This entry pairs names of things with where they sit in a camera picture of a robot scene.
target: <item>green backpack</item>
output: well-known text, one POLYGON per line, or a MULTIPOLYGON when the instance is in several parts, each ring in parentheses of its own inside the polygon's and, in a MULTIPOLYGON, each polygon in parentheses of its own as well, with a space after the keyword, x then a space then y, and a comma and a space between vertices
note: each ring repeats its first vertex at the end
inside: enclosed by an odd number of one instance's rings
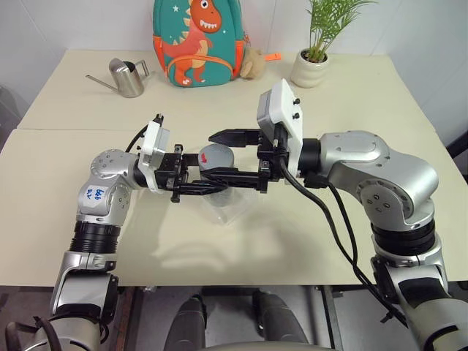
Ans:
POLYGON ((155 0, 153 44, 177 86, 215 86, 236 78, 244 58, 239 0, 155 0))

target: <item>white table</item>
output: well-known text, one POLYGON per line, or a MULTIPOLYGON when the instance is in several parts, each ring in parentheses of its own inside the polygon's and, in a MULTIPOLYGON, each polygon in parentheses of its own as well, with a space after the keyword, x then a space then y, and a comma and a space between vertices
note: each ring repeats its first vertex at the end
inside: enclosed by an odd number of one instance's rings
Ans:
MULTIPOLYGON (((287 77, 293 54, 268 63, 259 80, 184 89, 170 85, 152 52, 70 51, 10 136, 0 154, 0 284, 51 286, 72 238, 79 188, 91 160, 108 148, 125 148, 158 112, 170 145, 197 152, 209 135, 255 128, 258 97, 287 77), (146 91, 125 99, 84 78, 111 81, 113 57, 145 59, 152 77, 146 91)), ((434 194, 450 280, 468 279, 468 188, 432 125, 387 56, 332 56, 319 87, 294 87, 304 110, 304 136, 365 129, 397 151, 430 162, 439 173, 434 194)), ((236 149, 236 166, 256 170, 255 148, 236 149)), ((339 211, 326 190, 344 241, 339 211)), ((343 194, 355 229, 360 264, 371 277, 371 229, 358 202, 343 194)), ((336 247, 322 213, 294 189, 271 184, 250 211, 228 225, 214 224, 203 199, 135 192, 121 232, 116 274, 122 285, 353 284, 357 279, 336 247), (306 208, 300 216, 297 208, 306 208)))

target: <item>silver watering can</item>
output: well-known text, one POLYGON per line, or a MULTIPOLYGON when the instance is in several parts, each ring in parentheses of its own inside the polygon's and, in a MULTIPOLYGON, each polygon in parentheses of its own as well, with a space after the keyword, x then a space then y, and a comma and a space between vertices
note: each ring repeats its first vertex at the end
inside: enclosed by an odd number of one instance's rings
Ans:
POLYGON ((112 59, 109 63, 109 71, 116 82, 117 88, 93 77, 92 75, 87 75, 86 77, 115 91, 116 93, 119 93, 123 97, 138 97, 145 90, 140 74, 137 71, 138 64, 141 64, 143 71, 145 71, 144 78, 148 77, 149 71, 145 60, 141 60, 136 64, 133 64, 129 61, 121 61, 118 58, 112 59))

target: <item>white plant pot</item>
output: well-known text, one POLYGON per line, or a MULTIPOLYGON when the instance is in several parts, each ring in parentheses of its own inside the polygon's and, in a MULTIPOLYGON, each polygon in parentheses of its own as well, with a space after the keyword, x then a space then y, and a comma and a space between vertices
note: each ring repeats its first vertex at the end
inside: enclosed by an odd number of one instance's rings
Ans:
POLYGON ((301 55, 302 50, 295 58, 294 66, 292 67, 291 80, 295 85, 302 88, 312 88, 318 86, 325 78, 330 58, 326 56, 326 60, 319 64, 309 62, 301 55))

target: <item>orange dinosaur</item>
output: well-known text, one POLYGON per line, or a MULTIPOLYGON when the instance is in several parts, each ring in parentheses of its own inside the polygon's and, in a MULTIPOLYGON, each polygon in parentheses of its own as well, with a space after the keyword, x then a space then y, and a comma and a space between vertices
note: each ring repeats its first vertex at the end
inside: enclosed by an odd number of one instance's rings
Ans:
MULTIPOLYGON (((190 8, 186 11, 191 18, 184 18, 184 23, 189 27, 183 31, 184 37, 179 37, 179 42, 174 40, 172 45, 162 42, 162 50, 169 57, 197 55, 207 56, 208 48, 213 43, 205 33, 216 33, 222 25, 222 18, 213 0, 189 0, 190 8)), ((175 63, 175 81, 181 86, 190 86, 192 79, 186 76, 186 72, 193 68, 193 77, 197 82, 203 83, 201 77, 205 70, 205 61, 196 59, 180 60, 175 63)))

